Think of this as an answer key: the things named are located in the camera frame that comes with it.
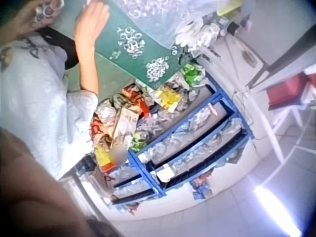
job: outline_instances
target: workbench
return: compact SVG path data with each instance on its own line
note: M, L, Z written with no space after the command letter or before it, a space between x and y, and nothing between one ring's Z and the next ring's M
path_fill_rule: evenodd
M75 25L75 21L82 11L82 6L84 3L85 1L80 0L66 0L61 15L58 16L56 22L51 27L73 39L73 28ZM110 61L126 71L128 74L146 83L153 89L157 89L161 85L163 85L168 79L170 79L177 71L179 71L185 64L187 64L191 60L190 56L184 56L181 60L181 63L179 64L179 57L182 49L178 49L177 55L172 55L172 50L160 46L157 42L155 42L153 39L143 33L132 22L132 20L127 17L123 13L123 11L114 3L114 0L107 1L107 4L110 6L111 16L105 29L96 42L96 52L100 56L109 60L114 51L117 52L120 50L120 56L117 59L113 58ZM143 55L138 57L137 59L132 59L132 57L128 55L124 48L118 45L118 41L120 41L121 39L117 34L117 29L119 27L125 29L128 26L131 26L137 32L140 32L142 34L141 39L146 42L145 47L143 48ZM163 77L161 77L158 81L149 82L147 78L146 64L151 63L153 59L166 56L169 56L169 59L167 61L167 63L169 64L169 69L166 70Z

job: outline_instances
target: person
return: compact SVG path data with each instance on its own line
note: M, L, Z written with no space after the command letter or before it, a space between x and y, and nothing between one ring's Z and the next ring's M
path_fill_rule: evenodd
M109 17L109 7L93 0L84 5L75 27L80 91L67 93L63 83L66 52L34 33L60 13L34 21L39 6L60 0L32 0L0 29L0 125L21 139L36 161L56 180L86 153L89 126L99 93L95 42Z
M20 139L1 130L1 231L29 237L119 237L106 222L87 219L69 194L35 161Z
M81 90L67 93L62 82L66 53L29 34L59 14L32 21L36 7L52 1L28 2L0 29L1 230L30 237L118 237L109 223L86 219L56 181L83 156L80 145L98 95L94 44L109 7L93 0L76 21Z

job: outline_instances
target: blue metal shelf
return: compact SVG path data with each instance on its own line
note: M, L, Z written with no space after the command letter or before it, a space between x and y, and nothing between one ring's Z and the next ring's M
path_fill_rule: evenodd
M242 145L247 143L249 140L249 135L244 131L237 134L232 140L230 140L226 145L216 151L214 154L209 156L205 161L197 164L195 167L191 168L189 171L176 176L171 179L168 183L164 185L165 192L171 189L176 189L183 184L190 182L205 172L209 171L211 168L215 167L218 162L226 159L229 155L239 149Z
M148 198L153 198L156 195L157 194L153 190L149 189L149 190L143 191L143 192L138 193L138 194L134 194L134 195L131 195L128 197L124 197L124 198L120 198L120 199L117 199L115 201L112 201L111 206L133 204L133 203L136 203L139 201L146 200Z
M123 181L119 184L114 185L114 188L121 188L122 189L122 188L128 187L129 185L132 185L133 181L139 181L142 179L143 179L142 176L140 174L138 174L137 176L134 176L126 181Z
M198 178L200 175L207 172L209 169L215 167L218 162L223 161L237 149L240 149L242 146L244 146L250 138L253 138L253 134L249 125L247 124L246 120L244 119L238 108L235 106L233 101L208 73L206 73L206 76L213 84L213 87L207 86L207 88L211 91L212 95L210 95L205 101L203 101L199 106L197 106L192 112L186 115L186 117L179 121L175 126L171 127L166 132L164 132L160 137L151 142L142 151L138 153L134 153L132 150L128 151L129 163L133 168L135 168L139 172L139 175L124 182L121 182L120 184L117 184L116 187L123 188L128 185L131 185L132 181L143 179L148 183L151 189L113 201L112 206L132 204L135 202L146 200L148 198L161 198L163 196L166 196L166 192L178 188L182 186L184 183L187 183ZM221 121L219 121L214 127L209 129L208 131L205 131L205 133L202 136L192 141L192 143L188 144L186 147L178 151L176 154L173 154L171 157L167 158L159 164L154 164L152 161L150 161L147 164L143 164L139 160L138 156L140 154L147 151L149 148L152 148L155 144L161 142L170 134L174 133L181 125L186 123L189 119L191 119L196 113L198 113L202 108L207 106L207 104L209 103L211 103L212 105L220 103L227 112L227 115ZM151 113L156 112L158 109L159 106L154 106L151 109ZM152 177L150 172L158 172L163 169L162 166L164 164L172 164L178 161L179 159L182 159L184 156L188 155L190 152L194 151L195 149L203 145L205 142L212 139L218 132L225 128L225 126L233 118L241 118L242 127L244 129L242 129L228 143L226 143L223 147L221 147L215 153L206 158L203 162L200 162L196 166L192 167L189 171L172 178L168 183L157 183L155 178Z
M199 140L195 140L189 146L185 147L183 150L181 150L180 152L178 152L174 156L170 157L168 160L165 160L164 164L168 163L169 165L171 165L171 163L174 163L174 162L182 159L183 157L185 157L186 155L188 155L189 153L194 151L196 148L198 148L201 145L203 145L206 141L208 141L211 138L213 138L219 131L221 131L235 117L236 117L236 115L232 114L231 116L229 116L229 118L225 119L225 121L223 123L221 123L219 126L217 126L215 128L213 127L212 128L213 131L211 131L205 137L202 137L202 139L199 139ZM155 169L155 172L159 172L162 169L164 169L164 168L163 168L162 165L160 165L157 169Z
M167 130L163 135L155 139L153 142L151 142L147 147L145 147L140 152L136 153L136 156L138 157L140 154L147 151L149 148L153 147L158 142L161 142L163 139L168 137L171 133L173 133L175 130L177 130L181 125L186 123L190 118L192 118L197 112L199 112L201 109L203 109L205 106L207 106L208 103L211 103L212 105L215 105L223 98L223 95L219 92L216 92L215 94L211 95L206 101L204 101L202 104L200 104L196 109L194 109L189 115L185 117L182 121L177 123L175 126Z

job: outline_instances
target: floor tile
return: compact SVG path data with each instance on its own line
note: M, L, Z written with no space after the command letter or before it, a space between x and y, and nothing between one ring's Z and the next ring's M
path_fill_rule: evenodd
M310 172L316 172L316 154L296 149L289 162L300 166Z

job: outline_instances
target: woman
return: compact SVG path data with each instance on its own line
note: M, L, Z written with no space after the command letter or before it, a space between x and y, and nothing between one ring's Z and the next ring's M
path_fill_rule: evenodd
M33 19L38 6L54 1L29 2L0 30L0 125L58 180L91 151L88 129L99 92L94 46L110 13L100 1L83 7L74 28L81 90L67 93L62 81L66 52L30 34L53 22L59 11L39 23Z

